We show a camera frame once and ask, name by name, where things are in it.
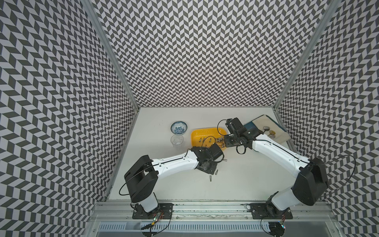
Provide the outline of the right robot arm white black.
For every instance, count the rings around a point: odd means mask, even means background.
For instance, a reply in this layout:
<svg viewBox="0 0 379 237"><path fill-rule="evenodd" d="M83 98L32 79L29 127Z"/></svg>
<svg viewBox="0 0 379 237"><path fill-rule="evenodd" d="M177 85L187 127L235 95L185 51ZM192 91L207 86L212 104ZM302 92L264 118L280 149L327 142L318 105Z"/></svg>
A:
<svg viewBox="0 0 379 237"><path fill-rule="evenodd" d="M275 142L252 122L243 125L238 118L226 119L228 135L226 147L244 147L261 153L287 170L296 180L294 184L269 197L265 211L279 215L291 206L313 206L328 189L325 163L318 158L309 159Z"/></svg>

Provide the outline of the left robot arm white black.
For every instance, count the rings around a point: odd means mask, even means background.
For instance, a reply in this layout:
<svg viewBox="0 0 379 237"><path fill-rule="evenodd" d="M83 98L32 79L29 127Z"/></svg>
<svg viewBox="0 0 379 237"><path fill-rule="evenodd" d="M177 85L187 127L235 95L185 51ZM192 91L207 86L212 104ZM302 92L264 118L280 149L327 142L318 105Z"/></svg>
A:
<svg viewBox="0 0 379 237"><path fill-rule="evenodd" d="M158 180L188 170L213 175L217 165L224 160L225 155L217 144L192 147L182 154L162 159L151 159L144 155L125 173L125 185L131 202L146 213L151 213L159 208L154 194Z"/></svg>

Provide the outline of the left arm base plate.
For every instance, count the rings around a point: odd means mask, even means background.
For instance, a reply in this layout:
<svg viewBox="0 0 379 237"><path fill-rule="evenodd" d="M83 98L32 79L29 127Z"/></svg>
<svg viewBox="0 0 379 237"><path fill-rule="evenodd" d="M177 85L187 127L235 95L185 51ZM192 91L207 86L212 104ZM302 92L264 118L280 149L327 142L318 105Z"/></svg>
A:
<svg viewBox="0 0 379 237"><path fill-rule="evenodd" d="M172 218L173 206L173 203L159 203L157 208L153 209L151 212L146 212L144 208L137 203L134 206L132 219L153 220L153 218L160 212L162 219L169 220Z"/></svg>

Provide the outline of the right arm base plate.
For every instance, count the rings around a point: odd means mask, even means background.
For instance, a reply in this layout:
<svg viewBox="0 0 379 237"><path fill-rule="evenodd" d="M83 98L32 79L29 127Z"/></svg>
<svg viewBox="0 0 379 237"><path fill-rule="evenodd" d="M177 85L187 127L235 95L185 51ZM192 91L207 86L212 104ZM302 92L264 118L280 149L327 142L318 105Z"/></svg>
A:
<svg viewBox="0 0 379 237"><path fill-rule="evenodd" d="M251 212L253 219L258 220L262 218L275 219L275 220L291 220L293 219L292 211L290 208L279 210L275 206L266 203L250 203L248 210Z"/></svg>

